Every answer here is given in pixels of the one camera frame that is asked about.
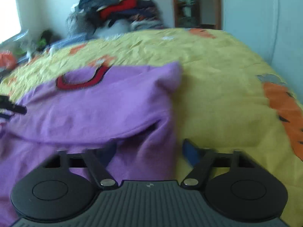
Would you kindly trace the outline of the blue striped blanket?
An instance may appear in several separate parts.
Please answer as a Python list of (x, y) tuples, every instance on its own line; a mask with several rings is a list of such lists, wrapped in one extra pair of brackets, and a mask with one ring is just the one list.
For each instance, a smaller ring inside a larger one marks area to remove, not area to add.
[(52, 43), (50, 47), (59, 50), (70, 45), (84, 43), (84, 42), (88, 42), (89, 40), (95, 40), (95, 39), (97, 39), (95, 35), (91, 35), (88, 33), (80, 33), (80, 34), (69, 36), (55, 43)]

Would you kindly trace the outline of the orange plastic bag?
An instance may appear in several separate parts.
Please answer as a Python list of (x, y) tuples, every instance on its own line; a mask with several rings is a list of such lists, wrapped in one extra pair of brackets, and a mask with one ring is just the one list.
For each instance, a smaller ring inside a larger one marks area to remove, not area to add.
[(17, 67), (17, 60), (11, 51), (6, 50), (0, 53), (0, 67), (8, 70), (13, 70)]

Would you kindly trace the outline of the white wardrobe door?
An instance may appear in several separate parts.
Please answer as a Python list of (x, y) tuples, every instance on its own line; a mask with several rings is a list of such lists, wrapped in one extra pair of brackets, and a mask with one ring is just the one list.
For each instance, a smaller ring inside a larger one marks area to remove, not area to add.
[(302, 100), (302, 0), (222, 0), (222, 26), (259, 54)]

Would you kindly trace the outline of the purple sweater red collar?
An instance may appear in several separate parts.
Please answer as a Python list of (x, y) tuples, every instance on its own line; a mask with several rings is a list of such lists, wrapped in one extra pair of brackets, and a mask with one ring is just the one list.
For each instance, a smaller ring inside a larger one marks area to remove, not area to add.
[(1, 123), (1, 226), (17, 219), (13, 186), (57, 151), (80, 153), (111, 142), (107, 166), (118, 181), (170, 180), (176, 136), (170, 96), (181, 83), (178, 62), (84, 67), (43, 83), (20, 100), (26, 115)]

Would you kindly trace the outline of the pile of clothes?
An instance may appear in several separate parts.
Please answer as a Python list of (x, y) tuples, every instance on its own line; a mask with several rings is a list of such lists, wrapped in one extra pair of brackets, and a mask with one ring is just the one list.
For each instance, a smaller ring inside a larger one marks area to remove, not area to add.
[(94, 33), (102, 27), (111, 28), (121, 20), (129, 23), (130, 31), (164, 28), (152, 0), (80, 0), (72, 12), (84, 13), (94, 26)]

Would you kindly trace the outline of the black backpack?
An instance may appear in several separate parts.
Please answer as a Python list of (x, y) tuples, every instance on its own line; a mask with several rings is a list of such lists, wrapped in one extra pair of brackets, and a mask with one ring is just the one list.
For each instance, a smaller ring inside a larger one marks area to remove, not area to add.
[(40, 39), (36, 43), (36, 51), (43, 52), (51, 44), (60, 41), (61, 37), (48, 29), (42, 32)]

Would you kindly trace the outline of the window with frame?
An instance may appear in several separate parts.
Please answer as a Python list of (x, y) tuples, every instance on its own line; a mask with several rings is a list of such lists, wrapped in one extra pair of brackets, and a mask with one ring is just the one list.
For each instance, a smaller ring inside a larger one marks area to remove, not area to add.
[(1, 43), (16, 36), (21, 31), (17, 0), (1, 0)]

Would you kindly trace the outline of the checkered houndstooth bag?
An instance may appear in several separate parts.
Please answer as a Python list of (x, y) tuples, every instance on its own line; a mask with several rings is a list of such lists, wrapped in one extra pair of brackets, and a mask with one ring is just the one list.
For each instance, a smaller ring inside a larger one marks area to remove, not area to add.
[(78, 35), (81, 33), (94, 33), (94, 26), (87, 20), (84, 13), (72, 12), (67, 17), (66, 25), (69, 36)]

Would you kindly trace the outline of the yellow floral bedspread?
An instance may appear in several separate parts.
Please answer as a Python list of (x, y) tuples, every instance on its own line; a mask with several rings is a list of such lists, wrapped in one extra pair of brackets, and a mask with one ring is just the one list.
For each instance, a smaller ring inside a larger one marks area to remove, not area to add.
[(172, 61), (183, 67), (173, 97), (178, 138), (221, 152), (244, 150), (286, 186), (282, 218), (302, 226), (302, 105), (259, 55), (226, 32), (145, 30), (68, 46), (15, 69), (1, 82), (1, 94), (18, 100), (86, 65)]

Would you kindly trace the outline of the wooden door frame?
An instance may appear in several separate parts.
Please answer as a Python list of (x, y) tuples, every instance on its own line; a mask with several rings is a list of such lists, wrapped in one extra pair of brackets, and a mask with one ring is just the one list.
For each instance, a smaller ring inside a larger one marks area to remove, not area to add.
[(221, 0), (173, 0), (173, 9), (175, 27), (222, 29)]

